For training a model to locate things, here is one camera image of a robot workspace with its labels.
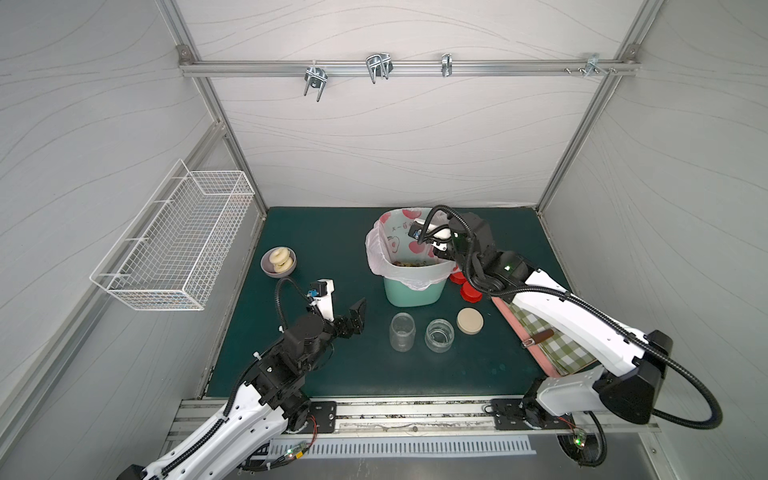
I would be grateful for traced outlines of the red jar lid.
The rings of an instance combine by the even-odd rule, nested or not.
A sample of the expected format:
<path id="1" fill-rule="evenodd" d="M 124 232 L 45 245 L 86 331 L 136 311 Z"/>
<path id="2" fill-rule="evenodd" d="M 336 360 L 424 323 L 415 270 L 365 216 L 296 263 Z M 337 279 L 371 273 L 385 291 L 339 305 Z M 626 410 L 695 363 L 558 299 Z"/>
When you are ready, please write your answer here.
<path id="1" fill-rule="evenodd" d="M 483 294 L 476 290 L 469 282 L 461 286 L 460 295 L 463 300 L 472 304 L 478 303 L 483 299 Z"/>
<path id="2" fill-rule="evenodd" d="M 461 271 L 455 271 L 449 276 L 449 280 L 457 285 L 463 285 L 467 282 L 466 277 Z"/>

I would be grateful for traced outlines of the beige lid glass peanut jar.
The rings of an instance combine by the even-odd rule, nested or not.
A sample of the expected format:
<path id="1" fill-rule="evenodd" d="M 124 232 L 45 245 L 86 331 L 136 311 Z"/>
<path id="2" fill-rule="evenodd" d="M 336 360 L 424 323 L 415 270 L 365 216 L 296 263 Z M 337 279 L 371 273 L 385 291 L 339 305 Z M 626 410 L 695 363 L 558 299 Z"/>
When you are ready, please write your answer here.
<path id="1" fill-rule="evenodd" d="M 454 338 L 454 328 L 445 319 L 435 319 L 427 325 L 425 344 L 434 353 L 442 354 L 447 352 L 452 347 Z"/>

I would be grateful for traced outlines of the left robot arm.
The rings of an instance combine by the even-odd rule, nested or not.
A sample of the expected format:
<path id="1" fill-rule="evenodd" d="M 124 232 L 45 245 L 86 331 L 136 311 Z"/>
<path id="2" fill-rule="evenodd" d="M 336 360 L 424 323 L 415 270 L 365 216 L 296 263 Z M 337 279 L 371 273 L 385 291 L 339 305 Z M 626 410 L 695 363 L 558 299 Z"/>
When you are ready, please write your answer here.
<path id="1" fill-rule="evenodd" d="M 120 479 L 223 479 L 259 448 L 286 431 L 312 429 L 311 401 L 302 391 L 337 339 L 363 332 L 367 301 L 345 315 L 334 313 L 334 282 L 321 279 L 302 288 L 278 280 L 274 301 L 279 338 L 243 370 L 226 403 L 176 448 L 147 466 L 131 465 Z"/>

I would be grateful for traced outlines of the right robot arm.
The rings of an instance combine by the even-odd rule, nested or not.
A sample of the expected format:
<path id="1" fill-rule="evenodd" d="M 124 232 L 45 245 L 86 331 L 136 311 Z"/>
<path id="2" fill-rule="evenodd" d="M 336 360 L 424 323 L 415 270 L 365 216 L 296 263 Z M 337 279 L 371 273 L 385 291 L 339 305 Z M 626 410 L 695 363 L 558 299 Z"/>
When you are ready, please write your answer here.
<path id="1" fill-rule="evenodd" d="M 644 333 L 613 319 L 558 284 L 548 273 L 512 250 L 501 250 L 490 225 L 473 213 L 437 205 L 408 230 L 410 238 L 453 261 L 472 288 L 509 300 L 545 320 L 591 354 L 597 366 L 584 373 L 538 380 L 520 404 L 525 421 L 538 428 L 546 416 L 575 411 L 607 411 L 633 424 L 652 418 L 695 430 L 719 427 L 722 407 L 710 389 L 671 357 L 673 341 L 659 330 Z M 704 420 L 657 409 L 668 371 L 674 371 L 703 397 Z"/>

